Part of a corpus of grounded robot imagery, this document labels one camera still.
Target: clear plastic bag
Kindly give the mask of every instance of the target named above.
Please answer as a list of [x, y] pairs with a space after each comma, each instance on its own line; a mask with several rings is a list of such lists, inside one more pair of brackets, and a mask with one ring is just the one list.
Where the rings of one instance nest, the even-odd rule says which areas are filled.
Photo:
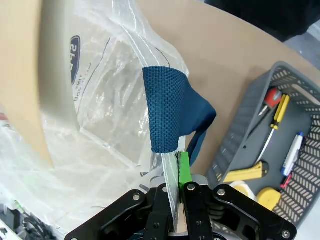
[[54, 164], [46, 169], [7, 120], [0, 124], [1, 184], [63, 234], [163, 174], [161, 163], [152, 168], [142, 68], [167, 66], [189, 74], [134, 0], [77, 0], [70, 19], [71, 82], [81, 130], [42, 117]]

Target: table surface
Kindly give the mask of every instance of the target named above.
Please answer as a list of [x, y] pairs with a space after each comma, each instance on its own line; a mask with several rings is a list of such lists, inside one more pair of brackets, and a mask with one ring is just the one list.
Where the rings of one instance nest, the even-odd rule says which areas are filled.
[[257, 27], [196, 0], [137, 0], [153, 30], [176, 47], [192, 87], [216, 109], [192, 171], [205, 174], [248, 83], [284, 61], [320, 86], [320, 71]]

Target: red screwdriver handle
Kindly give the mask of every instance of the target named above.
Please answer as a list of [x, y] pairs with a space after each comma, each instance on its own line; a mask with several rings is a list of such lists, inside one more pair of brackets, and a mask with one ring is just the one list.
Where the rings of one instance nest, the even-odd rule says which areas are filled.
[[270, 89], [264, 99], [264, 104], [273, 109], [277, 104], [281, 102], [282, 92], [277, 88]]

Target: yellow screwdriver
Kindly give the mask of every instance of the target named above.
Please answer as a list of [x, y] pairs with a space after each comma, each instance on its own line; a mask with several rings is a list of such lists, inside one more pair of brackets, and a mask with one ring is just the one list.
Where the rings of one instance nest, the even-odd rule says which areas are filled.
[[255, 164], [258, 163], [261, 160], [263, 154], [265, 153], [265, 151], [266, 151], [266, 149], [268, 147], [268, 144], [270, 143], [271, 137], [274, 134], [275, 130], [279, 129], [279, 124], [281, 123], [281, 121], [284, 118], [285, 112], [286, 112], [288, 104], [289, 104], [289, 100], [290, 100], [290, 97], [288, 95], [284, 94], [282, 96], [281, 102], [280, 102], [280, 104], [279, 104], [279, 106], [278, 106], [278, 108], [276, 110], [276, 113], [274, 115], [272, 124], [270, 126], [272, 128], [272, 131], [271, 131], [268, 139], [266, 140], [265, 145], [264, 145], [264, 147], [263, 147], [258, 159], [256, 160]]

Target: blue strap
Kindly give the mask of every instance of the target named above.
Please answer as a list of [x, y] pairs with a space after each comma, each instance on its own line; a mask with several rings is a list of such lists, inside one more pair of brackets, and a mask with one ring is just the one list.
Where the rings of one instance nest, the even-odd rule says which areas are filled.
[[216, 111], [176, 69], [151, 66], [142, 69], [154, 153], [177, 150], [179, 137], [195, 132], [187, 152], [192, 165], [200, 152]]

